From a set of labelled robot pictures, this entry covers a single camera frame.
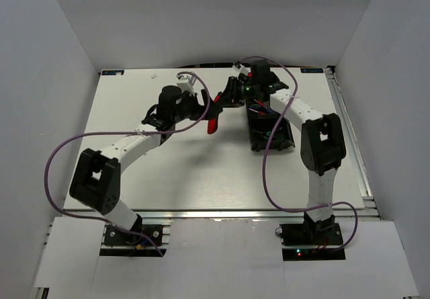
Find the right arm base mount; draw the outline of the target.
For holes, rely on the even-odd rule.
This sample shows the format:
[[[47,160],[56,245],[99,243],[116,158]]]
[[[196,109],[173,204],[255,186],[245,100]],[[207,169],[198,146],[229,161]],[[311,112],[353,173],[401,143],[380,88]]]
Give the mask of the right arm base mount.
[[[304,214],[302,223],[285,223],[275,229],[282,242],[283,261],[343,261],[346,260],[343,236],[335,216],[314,222]]]

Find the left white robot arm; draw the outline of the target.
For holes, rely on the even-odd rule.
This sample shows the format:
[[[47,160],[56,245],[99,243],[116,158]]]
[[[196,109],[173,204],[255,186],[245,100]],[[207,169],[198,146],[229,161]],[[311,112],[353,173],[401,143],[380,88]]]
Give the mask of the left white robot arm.
[[[210,133],[222,108],[214,99],[208,99],[201,90],[204,105],[197,95],[168,85],[159,95],[158,103],[150,107],[135,134],[99,151],[85,149],[79,157],[69,189],[70,196],[99,212],[106,220],[119,226],[119,237],[129,245],[136,244],[142,236],[142,218],[120,200],[122,173],[147,152],[161,146],[176,131],[176,124],[183,120],[209,121]]]

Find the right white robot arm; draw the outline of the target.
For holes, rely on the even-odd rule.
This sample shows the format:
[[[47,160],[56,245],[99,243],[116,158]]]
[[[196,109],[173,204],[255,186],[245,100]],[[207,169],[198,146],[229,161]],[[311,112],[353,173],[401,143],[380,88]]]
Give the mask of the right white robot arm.
[[[289,87],[271,70],[265,59],[252,62],[249,68],[240,62],[232,66],[235,76],[229,77],[224,91],[211,103],[217,112],[239,108],[247,101],[260,101],[265,108],[278,113],[277,123],[287,120],[300,134],[300,158],[308,169],[308,203],[303,209],[308,220],[304,238],[317,245],[326,239],[324,223],[333,220],[335,176],[346,156],[340,118],[324,114],[297,96],[298,87]]]

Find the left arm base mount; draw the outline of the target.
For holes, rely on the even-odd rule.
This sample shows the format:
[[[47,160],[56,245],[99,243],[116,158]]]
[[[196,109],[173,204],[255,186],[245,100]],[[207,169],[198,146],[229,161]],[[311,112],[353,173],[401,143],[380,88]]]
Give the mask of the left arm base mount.
[[[142,225],[146,237],[119,231],[115,226],[105,226],[99,255],[101,257],[162,257],[167,252],[171,225],[150,222]]]

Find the green black precision screwdriver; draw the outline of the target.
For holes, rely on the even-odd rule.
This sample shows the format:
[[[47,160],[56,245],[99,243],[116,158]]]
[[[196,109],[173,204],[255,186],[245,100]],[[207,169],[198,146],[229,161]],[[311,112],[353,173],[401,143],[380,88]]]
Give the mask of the green black precision screwdriver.
[[[273,135],[273,139],[283,139],[284,138],[284,129],[277,128],[276,130],[267,131],[270,132],[270,136]]]

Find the blue handled screwdriver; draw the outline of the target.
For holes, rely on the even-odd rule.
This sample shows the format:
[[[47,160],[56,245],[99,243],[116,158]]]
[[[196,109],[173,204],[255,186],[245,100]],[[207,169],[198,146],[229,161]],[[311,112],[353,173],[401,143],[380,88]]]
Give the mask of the blue handled screwdriver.
[[[254,112],[256,114],[269,114],[269,115],[275,115],[276,112],[273,111],[270,108],[265,107],[265,105],[257,100],[251,100],[248,104],[247,104],[247,108],[250,112]]]

